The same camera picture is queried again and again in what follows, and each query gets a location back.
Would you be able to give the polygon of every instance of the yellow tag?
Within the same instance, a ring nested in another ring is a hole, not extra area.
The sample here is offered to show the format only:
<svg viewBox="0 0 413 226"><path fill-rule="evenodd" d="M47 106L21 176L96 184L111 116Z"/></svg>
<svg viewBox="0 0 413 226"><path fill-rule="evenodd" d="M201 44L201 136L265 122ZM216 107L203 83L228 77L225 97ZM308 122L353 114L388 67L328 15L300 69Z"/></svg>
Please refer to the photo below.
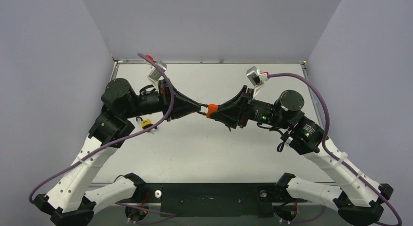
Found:
<svg viewBox="0 0 413 226"><path fill-rule="evenodd" d="M142 121L142 123L141 123L142 127L147 126L148 124L151 124L151 122L150 122L149 119L144 120L144 121Z"/></svg>

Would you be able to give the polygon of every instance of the screw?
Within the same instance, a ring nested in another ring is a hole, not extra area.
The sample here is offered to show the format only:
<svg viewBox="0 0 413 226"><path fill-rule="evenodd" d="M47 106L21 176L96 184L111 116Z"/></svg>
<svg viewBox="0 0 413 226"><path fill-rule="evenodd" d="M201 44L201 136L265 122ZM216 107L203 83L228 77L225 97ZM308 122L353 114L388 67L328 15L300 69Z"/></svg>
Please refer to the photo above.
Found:
<svg viewBox="0 0 413 226"><path fill-rule="evenodd" d="M261 190L261 191L260 191L260 196L261 196L262 198L265 198L265 197L267 196L267 192L266 192L265 190Z"/></svg>
<svg viewBox="0 0 413 226"><path fill-rule="evenodd" d="M162 196L162 192L160 190L155 191L155 197L160 198Z"/></svg>

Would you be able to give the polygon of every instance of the yellow connector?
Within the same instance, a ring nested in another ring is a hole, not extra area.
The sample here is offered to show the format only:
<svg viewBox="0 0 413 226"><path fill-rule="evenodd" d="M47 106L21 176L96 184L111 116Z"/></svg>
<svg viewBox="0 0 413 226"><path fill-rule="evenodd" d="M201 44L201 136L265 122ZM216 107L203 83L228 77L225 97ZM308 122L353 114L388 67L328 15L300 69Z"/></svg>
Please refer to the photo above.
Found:
<svg viewBox="0 0 413 226"><path fill-rule="evenodd" d="M150 122L149 119L144 120L144 121L141 122L141 126L142 126L143 129L146 129L147 127L149 127L151 125L152 125L152 123Z"/></svg>

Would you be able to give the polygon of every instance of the black cylinder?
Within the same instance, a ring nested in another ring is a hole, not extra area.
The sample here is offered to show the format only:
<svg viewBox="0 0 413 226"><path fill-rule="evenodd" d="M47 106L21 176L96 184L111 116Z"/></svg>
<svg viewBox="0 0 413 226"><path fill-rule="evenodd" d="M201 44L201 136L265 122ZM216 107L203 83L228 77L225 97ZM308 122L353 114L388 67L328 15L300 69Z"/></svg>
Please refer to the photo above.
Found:
<svg viewBox="0 0 413 226"><path fill-rule="evenodd" d="M274 110L277 114L282 113L283 119L296 117L304 106L304 98L300 93L293 90L286 90L274 103Z"/></svg>
<svg viewBox="0 0 413 226"><path fill-rule="evenodd" d="M163 104L159 97L158 92L140 95L136 105L138 110L135 116L161 112Z"/></svg>
<svg viewBox="0 0 413 226"><path fill-rule="evenodd" d="M274 107L270 103L253 100L250 112L250 120L268 125L270 124L270 120L274 114Z"/></svg>
<svg viewBox="0 0 413 226"><path fill-rule="evenodd" d="M137 96L126 79L117 78L106 86L101 99L106 108L115 115L125 115L133 107Z"/></svg>
<svg viewBox="0 0 413 226"><path fill-rule="evenodd" d="M318 134L317 131L319 130L319 128L320 126L316 122L308 118L303 118L294 128L293 133L298 135L304 141L308 142L313 138L314 135Z"/></svg>

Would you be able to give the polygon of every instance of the cable tie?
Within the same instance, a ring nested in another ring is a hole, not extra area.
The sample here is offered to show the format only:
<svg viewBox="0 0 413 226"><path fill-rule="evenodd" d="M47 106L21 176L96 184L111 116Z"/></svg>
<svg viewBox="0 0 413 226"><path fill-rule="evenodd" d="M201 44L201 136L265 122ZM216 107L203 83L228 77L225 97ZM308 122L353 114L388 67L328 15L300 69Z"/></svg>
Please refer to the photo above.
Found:
<svg viewBox="0 0 413 226"><path fill-rule="evenodd" d="M79 155L77 155L76 158L77 158L77 160L78 160L80 163L85 164L85 161L83 161L82 158L80 158Z"/></svg>
<svg viewBox="0 0 413 226"><path fill-rule="evenodd" d="M344 161L344 159L347 158L347 156L348 156L348 154L346 152L340 153L340 159L337 160L337 162L335 164L333 164L332 166L326 167L324 170L336 169Z"/></svg>
<svg viewBox="0 0 413 226"><path fill-rule="evenodd" d="M363 173L361 172L361 170L358 169L358 171L357 171L357 176L355 176L354 179L353 179L351 182L349 182L348 184L343 184L343 185L341 185L341 186L350 186L350 185L352 185L356 180L358 180L358 178L359 178L362 174L363 174Z"/></svg>

